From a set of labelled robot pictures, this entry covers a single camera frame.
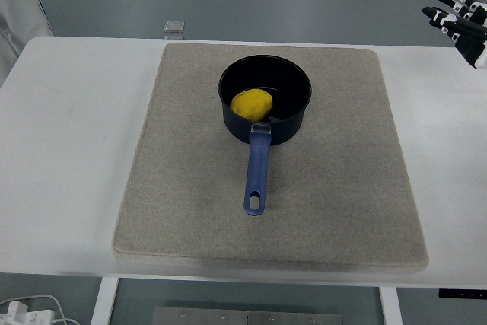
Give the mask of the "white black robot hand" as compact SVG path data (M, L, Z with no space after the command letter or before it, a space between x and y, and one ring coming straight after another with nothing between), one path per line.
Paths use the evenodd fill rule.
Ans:
M424 7L429 24L447 35L475 69L486 70L486 3L479 0L438 0L450 8Z

